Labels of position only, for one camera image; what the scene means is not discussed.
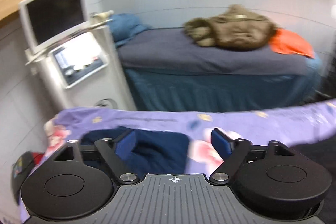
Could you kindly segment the navy blue folded garment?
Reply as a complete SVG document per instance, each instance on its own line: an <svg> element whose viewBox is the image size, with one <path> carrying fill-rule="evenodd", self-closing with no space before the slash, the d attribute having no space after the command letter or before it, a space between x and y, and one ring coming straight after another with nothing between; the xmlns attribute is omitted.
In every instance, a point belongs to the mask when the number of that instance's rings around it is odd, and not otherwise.
<svg viewBox="0 0 336 224"><path fill-rule="evenodd" d="M146 174L184 174L187 167L189 137L178 132L147 131L127 127L93 130L83 135L82 145L93 145L102 138L116 138L126 130L133 130L135 147L126 159L126 165L143 177Z"/></svg>

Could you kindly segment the purple floral bed sheet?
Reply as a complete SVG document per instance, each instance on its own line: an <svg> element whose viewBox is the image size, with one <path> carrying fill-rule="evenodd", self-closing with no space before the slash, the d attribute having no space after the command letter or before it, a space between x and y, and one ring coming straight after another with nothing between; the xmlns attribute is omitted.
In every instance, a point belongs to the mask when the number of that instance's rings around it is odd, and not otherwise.
<svg viewBox="0 0 336 224"><path fill-rule="evenodd" d="M127 127L189 137L184 174L146 174L116 184L93 130ZM215 185L223 163L218 128L251 150L233 182ZM74 108L47 125L50 145L23 183L25 223L335 223L335 100L238 113Z"/></svg>

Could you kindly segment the white medical device cart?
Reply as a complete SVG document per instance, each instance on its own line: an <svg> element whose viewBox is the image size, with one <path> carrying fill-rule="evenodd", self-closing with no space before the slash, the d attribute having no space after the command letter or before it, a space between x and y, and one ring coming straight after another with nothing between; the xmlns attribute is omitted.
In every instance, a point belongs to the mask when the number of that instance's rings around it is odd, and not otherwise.
<svg viewBox="0 0 336 224"><path fill-rule="evenodd" d="M107 107L136 110L108 23L113 11L92 14L83 31L33 53L27 66L38 74L57 110Z"/></svg>

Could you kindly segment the orange cloth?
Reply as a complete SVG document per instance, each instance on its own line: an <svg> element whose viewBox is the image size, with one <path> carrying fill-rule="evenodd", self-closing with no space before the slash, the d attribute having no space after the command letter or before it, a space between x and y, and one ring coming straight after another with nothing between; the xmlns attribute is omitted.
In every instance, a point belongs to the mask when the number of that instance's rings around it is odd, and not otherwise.
<svg viewBox="0 0 336 224"><path fill-rule="evenodd" d="M295 32L280 28L272 36L269 46L273 52L282 55L300 55L315 58L313 46Z"/></svg>

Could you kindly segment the olive brown fur-trimmed coat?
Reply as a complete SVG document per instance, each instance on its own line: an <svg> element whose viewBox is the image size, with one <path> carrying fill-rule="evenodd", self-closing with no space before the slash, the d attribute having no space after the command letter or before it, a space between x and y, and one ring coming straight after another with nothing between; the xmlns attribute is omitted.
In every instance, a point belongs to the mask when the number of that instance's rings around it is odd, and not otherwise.
<svg viewBox="0 0 336 224"><path fill-rule="evenodd" d="M189 20L183 28L200 47L231 51L257 50L268 44L277 30L272 20L240 5L232 5L217 16Z"/></svg>

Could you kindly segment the blue pillow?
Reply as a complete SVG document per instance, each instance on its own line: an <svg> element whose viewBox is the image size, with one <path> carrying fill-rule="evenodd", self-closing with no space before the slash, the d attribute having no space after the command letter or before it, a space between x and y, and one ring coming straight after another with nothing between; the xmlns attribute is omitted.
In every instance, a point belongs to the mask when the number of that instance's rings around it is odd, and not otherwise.
<svg viewBox="0 0 336 224"><path fill-rule="evenodd" d="M151 26L143 24L134 14L113 14L109 17L108 26L116 48L120 48L136 35L151 29Z"/></svg>

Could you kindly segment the white framed monitor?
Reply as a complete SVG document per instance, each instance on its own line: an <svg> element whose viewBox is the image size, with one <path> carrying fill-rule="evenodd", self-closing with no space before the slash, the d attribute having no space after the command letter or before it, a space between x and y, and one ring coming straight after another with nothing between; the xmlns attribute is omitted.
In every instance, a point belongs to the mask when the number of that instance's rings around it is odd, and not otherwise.
<svg viewBox="0 0 336 224"><path fill-rule="evenodd" d="M18 7L34 54L89 26L86 0L23 0Z"/></svg>

